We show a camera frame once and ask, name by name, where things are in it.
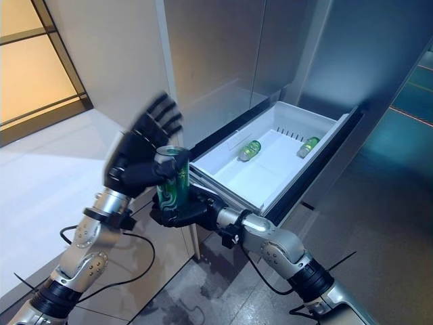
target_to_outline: green can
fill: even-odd
[[[175,157],[185,148],[163,146],[156,149],[155,161],[163,163]],[[188,201],[189,194],[189,161],[181,168],[177,175],[168,179],[166,183],[156,186],[161,210],[175,210]]]
[[[242,148],[241,152],[239,153],[239,159],[244,162],[249,161],[252,157],[258,154],[261,148],[262,145],[260,142],[253,140]]]

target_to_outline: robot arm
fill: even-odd
[[[191,184],[194,209],[159,210],[157,200],[151,212],[158,223],[177,227],[188,222],[216,231],[222,244],[242,245],[259,254],[303,300],[312,317],[321,324],[377,324],[347,290],[304,248],[297,235],[275,227],[250,211],[228,207],[214,192]]]
[[[148,186],[163,183],[182,167],[188,156],[158,164],[155,149],[181,130],[176,104],[162,94],[127,131],[104,173],[105,189],[91,208],[84,210],[74,240],[59,265],[9,322],[16,324],[65,324],[83,293],[108,264],[108,255],[121,235],[132,230],[135,220],[128,205]]]

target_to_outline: can lid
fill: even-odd
[[[180,152],[185,151],[185,148],[177,146],[163,146],[156,149],[156,152],[163,156],[177,156]]]

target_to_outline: wall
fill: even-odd
[[[47,0],[93,105],[123,127],[168,91],[155,1]]]
[[[0,209],[9,216],[0,236],[0,311],[28,292],[23,284],[14,288],[19,281],[12,272],[27,278],[66,248],[58,232],[77,224],[102,189],[101,172],[118,131],[151,97],[168,91],[158,2],[46,2],[95,109],[0,149],[1,179],[7,184]],[[134,207],[152,194],[138,198]],[[147,210],[137,217],[135,230],[155,242],[155,266],[142,282],[84,302],[85,313],[92,309],[131,319],[193,255],[189,229],[160,227]],[[110,258],[111,268],[92,290],[142,272],[150,252],[123,238]],[[39,283],[50,271],[43,267],[31,282]]]
[[[0,149],[0,297],[20,283],[13,272],[27,278],[65,249],[58,232],[93,204],[120,129],[91,110]]]

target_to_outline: white wall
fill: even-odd
[[[102,189],[117,132],[159,91],[168,91],[158,1],[46,1],[95,110],[0,149],[0,311],[24,293],[22,285],[10,291],[19,284],[13,272],[27,278],[65,249],[58,232],[78,223]],[[153,233],[168,247],[161,244],[158,255],[166,265],[156,269],[154,289],[140,299],[150,299],[193,254],[183,230]],[[166,259],[173,254],[178,260]]]
[[[154,0],[47,0],[95,108],[123,127],[168,81]]]
[[[102,189],[105,157],[121,127],[90,110],[0,149],[0,297],[66,247]]]

